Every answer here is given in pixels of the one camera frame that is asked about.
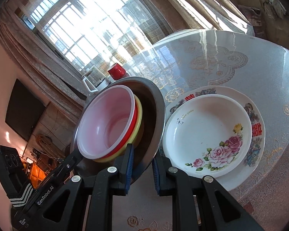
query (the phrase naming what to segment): white wall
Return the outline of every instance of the white wall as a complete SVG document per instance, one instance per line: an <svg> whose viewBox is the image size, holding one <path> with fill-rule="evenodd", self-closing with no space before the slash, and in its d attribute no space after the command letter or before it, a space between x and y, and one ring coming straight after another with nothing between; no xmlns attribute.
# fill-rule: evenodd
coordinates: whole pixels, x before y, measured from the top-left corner
<svg viewBox="0 0 289 231"><path fill-rule="evenodd" d="M0 45L0 145L14 147L22 155L26 142L5 123L6 109L16 78L39 98L44 105L48 104L49 100L47 97L34 87L32 81L13 63ZM11 230L9 210L10 201L0 184L0 227L3 231Z"/></svg>

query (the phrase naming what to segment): striped strap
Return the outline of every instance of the striped strap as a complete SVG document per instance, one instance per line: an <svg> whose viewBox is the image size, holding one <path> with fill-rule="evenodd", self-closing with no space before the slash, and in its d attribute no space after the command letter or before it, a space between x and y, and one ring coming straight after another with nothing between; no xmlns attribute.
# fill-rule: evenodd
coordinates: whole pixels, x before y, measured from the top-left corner
<svg viewBox="0 0 289 231"><path fill-rule="evenodd" d="M28 199L30 198L31 194L33 192L33 187L31 185L31 183L29 183L27 185L27 187L24 190L24 193L22 194L21 198L12 198L10 199L12 205L14 207L22 207L24 205L26 205Z"/></svg>

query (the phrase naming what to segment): stainless steel bowl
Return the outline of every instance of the stainless steel bowl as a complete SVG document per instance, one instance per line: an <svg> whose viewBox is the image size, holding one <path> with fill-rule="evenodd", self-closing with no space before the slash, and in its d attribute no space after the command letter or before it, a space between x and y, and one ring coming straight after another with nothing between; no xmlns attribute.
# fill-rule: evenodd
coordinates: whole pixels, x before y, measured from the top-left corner
<svg viewBox="0 0 289 231"><path fill-rule="evenodd" d="M125 85L129 87L139 98L142 104L142 118L144 120L145 127L142 139L135 149L132 173L133 183L150 165L162 140L166 117L165 102L159 88L148 79L141 77L128 77L120 79L119 81L110 84L108 87L114 85ZM78 127L74 132L71 143L71 151L78 148L76 140L77 131ZM74 174L78 174L83 177L92 176L111 165L112 162L97 163L93 160L83 158L83 160L75 168Z"/></svg>

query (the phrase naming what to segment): pink rose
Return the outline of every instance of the pink rose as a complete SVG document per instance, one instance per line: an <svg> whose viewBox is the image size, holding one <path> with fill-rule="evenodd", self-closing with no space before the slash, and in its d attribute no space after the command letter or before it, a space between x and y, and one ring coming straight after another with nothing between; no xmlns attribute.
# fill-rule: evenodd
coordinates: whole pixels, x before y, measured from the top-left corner
<svg viewBox="0 0 289 231"><path fill-rule="evenodd" d="M235 154L239 152L240 147L242 146L242 141L240 140L240 136L232 136L227 141L228 147L232 149L232 153Z"/></svg>
<svg viewBox="0 0 289 231"><path fill-rule="evenodd" d="M194 164L194 167L202 167L203 165L204 165L204 161L203 161L203 159L196 159L194 162L193 162L193 164Z"/></svg>
<svg viewBox="0 0 289 231"><path fill-rule="evenodd" d="M232 161L232 149L227 146L216 147L210 151L208 159L212 167L223 167Z"/></svg>

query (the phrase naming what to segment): metal screw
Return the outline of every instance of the metal screw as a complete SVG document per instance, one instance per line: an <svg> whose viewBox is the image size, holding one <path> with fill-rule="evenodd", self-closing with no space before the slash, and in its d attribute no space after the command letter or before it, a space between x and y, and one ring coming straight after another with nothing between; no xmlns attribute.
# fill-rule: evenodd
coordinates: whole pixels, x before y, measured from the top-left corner
<svg viewBox="0 0 289 231"><path fill-rule="evenodd" d="M109 167L109 168L107 168L107 171L108 171L109 173L114 173L114 172L117 171L117 168L116 168L116 167Z"/></svg>
<svg viewBox="0 0 289 231"><path fill-rule="evenodd" d="M176 167L170 167L170 168L168 168L168 171L170 173L176 173L176 172L178 172L178 169Z"/></svg>
<svg viewBox="0 0 289 231"><path fill-rule="evenodd" d="M213 182L213 177L211 177L211 176L206 176L206 177L204 178L204 180L205 180L206 182L208 182L208 183L211 183L211 182Z"/></svg>
<svg viewBox="0 0 289 231"><path fill-rule="evenodd" d="M73 176L73 177L72 177L72 182L79 182L80 179L81 179L80 176Z"/></svg>

